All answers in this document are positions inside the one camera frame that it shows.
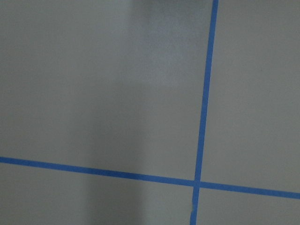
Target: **blue tape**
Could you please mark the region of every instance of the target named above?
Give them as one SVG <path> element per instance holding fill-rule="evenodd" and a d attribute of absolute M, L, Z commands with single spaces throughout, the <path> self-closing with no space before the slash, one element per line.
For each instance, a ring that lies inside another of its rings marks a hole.
<path fill-rule="evenodd" d="M 222 190 L 222 191 L 234 191 L 234 192 L 242 192 L 242 193 L 247 193 L 247 194 L 268 195 L 268 196 L 275 196 L 275 197 L 300 199 L 300 193 L 276 191 L 276 190 L 254 188 L 254 187 L 243 187 L 243 186 L 228 185 L 228 184 L 217 184 L 217 183 L 209 183 L 209 182 L 203 182 L 203 181 L 200 182 L 200 187 L 208 188 L 208 189 L 215 189 L 215 190 Z"/>
<path fill-rule="evenodd" d="M 130 173 L 130 172 L 118 172 L 112 170 L 101 170 L 95 168 L 63 165 L 63 164 L 56 164 L 56 163 L 46 163 L 46 162 L 17 159 L 17 158 L 0 157 L 0 163 L 24 165 L 24 166 L 38 167 L 38 168 L 51 169 L 51 170 L 69 171 L 75 173 L 87 173 L 87 174 L 94 174 L 94 175 L 101 175 L 101 176 L 108 176 L 108 177 L 127 178 L 132 180 L 152 181 L 152 182 L 158 182 L 164 184 L 175 184 L 175 185 L 183 185 L 189 187 L 194 186 L 193 180 L 152 176 L 152 175 Z"/>
<path fill-rule="evenodd" d="M 197 158 L 196 158 L 196 167 L 195 167 L 195 186 L 193 189 L 193 198 L 192 198 L 193 210 L 191 212 L 190 225 L 196 225 L 197 212 L 198 212 L 200 179 L 201 179 L 203 148 L 204 148 L 204 138 L 205 138 L 205 128 L 206 128 L 206 116 L 207 116 L 208 97 L 210 91 L 210 73 L 211 73 L 212 54 L 213 54 L 215 30 L 216 30 L 216 22 L 217 22 L 217 12 L 218 12 L 218 0 L 214 0 L 212 3 L 210 33 L 208 38 L 208 47 L 207 47 L 207 55 L 206 55 L 198 149 L 197 149 Z"/>

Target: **gray tile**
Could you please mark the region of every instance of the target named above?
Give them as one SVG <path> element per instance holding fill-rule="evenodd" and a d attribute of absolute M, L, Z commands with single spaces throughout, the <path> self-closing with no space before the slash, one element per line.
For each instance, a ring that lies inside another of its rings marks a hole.
<path fill-rule="evenodd" d="M 203 181 L 300 192 L 299 9 L 220 1 Z"/>
<path fill-rule="evenodd" d="M 298 225 L 300 201 L 210 189 L 200 190 L 198 225 Z"/>
<path fill-rule="evenodd" d="M 193 179 L 211 0 L 0 3 L 0 155 Z"/>
<path fill-rule="evenodd" d="M 0 164 L 0 224 L 182 225 L 191 187 Z"/>

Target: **horizontal blue line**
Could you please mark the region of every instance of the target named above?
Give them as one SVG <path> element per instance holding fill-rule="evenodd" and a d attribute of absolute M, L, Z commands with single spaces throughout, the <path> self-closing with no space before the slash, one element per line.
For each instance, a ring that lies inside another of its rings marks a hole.
<path fill-rule="evenodd" d="M 300 193 L 276 191 L 276 190 L 254 188 L 254 187 L 243 187 L 243 186 L 228 185 L 228 184 L 217 184 L 217 183 L 209 183 L 209 182 L 203 182 L 203 181 L 200 182 L 200 187 L 208 188 L 208 189 L 215 189 L 215 190 L 223 190 L 223 191 L 242 192 L 242 193 L 256 194 L 256 195 L 268 195 L 268 196 L 275 196 L 275 197 L 300 199 Z"/>
<path fill-rule="evenodd" d="M 73 165 L 63 165 L 63 164 L 56 164 L 56 163 L 46 163 L 46 162 L 17 159 L 17 158 L 0 157 L 0 163 L 24 165 L 24 166 L 45 168 L 51 170 L 69 171 L 75 173 L 87 173 L 87 174 L 94 174 L 94 175 L 101 175 L 101 176 L 108 176 L 108 177 L 119 177 L 119 178 L 126 178 L 132 180 L 152 181 L 158 183 L 183 185 L 189 187 L 194 186 L 193 180 L 144 175 L 144 174 L 130 173 L 130 172 L 118 172 L 112 170 L 102 170 L 102 169 L 87 168 L 87 167 L 73 166 Z"/>

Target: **blue grout line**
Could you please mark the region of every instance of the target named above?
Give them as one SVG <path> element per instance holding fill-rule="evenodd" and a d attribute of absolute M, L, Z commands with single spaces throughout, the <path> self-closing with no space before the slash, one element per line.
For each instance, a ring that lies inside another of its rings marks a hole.
<path fill-rule="evenodd" d="M 145 174 L 130 173 L 130 172 L 118 172 L 118 171 L 112 171 L 112 170 L 102 170 L 102 169 L 87 168 L 87 167 L 74 166 L 74 165 L 46 163 L 46 162 L 17 159 L 17 158 L 0 157 L 0 163 L 24 165 L 24 166 L 45 168 L 45 169 L 51 169 L 51 170 L 69 171 L 69 172 L 75 172 L 75 173 L 87 173 L 87 174 L 102 175 L 102 176 L 108 176 L 108 177 L 127 178 L 127 179 L 132 179 L 132 180 L 152 181 L 152 182 L 158 182 L 158 183 L 183 185 L 183 186 L 189 186 L 189 187 L 194 186 L 193 180 L 160 177 L 160 176 L 145 175 Z"/>
<path fill-rule="evenodd" d="M 216 30 L 216 22 L 217 22 L 217 12 L 218 12 L 218 0 L 214 0 L 212 3 L 211 19 L 210 19 L 210 33 L 209 33 L 209 38 L 208 38 L 207 55 L 206 55 L 202 106 L 201 106 L 201 116 L 200 116 L 200 127 L 199 127 L 199 138 L 198 138 L 198 149 L 197 149 L 196 167 L 195 167 L 195 186 L 193 189 L 193 197 L 192 197 L 193 210 L 191 212 L 190 225 L 196 225 L 197 213 L 198 213 L 198 202 L 199 202 L 200 179 L 201 179 L 201 171 L 202 171 L 206 116 L 207 116 L 207 107 L 208 107 L 208 97 L 209 97 L 209 91 L 210 91 L 210 73 L 211 73 L 212 54 L 213 54 L 215 30 Z"/>
<path fill-rule="evenodd" d="M 210 183 L 210 182 L 203 182 L 203 181 L 200 182 L 200 187 L 222 190 L 222 191 L 234 191 L 234 192 L 256 194 L 256 195 L 268 195 L 268 196 L 275 196 L 275 197 L 300 199 L 300 193 L 277 191 L 277 190 L 262 189 L 262 188 L 255 188 L 255 187 L 243 187 L 243 186 L 217 184 L 217 183 Z"/>

